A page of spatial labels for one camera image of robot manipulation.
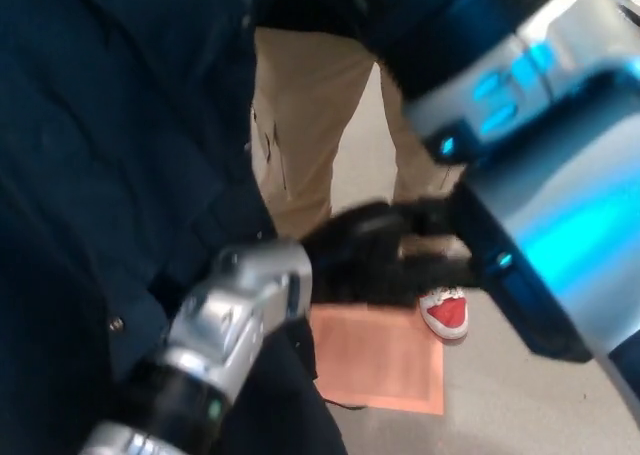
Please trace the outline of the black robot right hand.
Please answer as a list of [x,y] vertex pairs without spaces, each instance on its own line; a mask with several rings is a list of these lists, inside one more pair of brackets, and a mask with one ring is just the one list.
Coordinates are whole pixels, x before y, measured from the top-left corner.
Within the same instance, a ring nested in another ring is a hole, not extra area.
[[413,308],[432,289],[479,288],[467,257],[399,253],[408,235],[452,233],[445,197],[343,211],[302,239],[312,265],[311,302]]

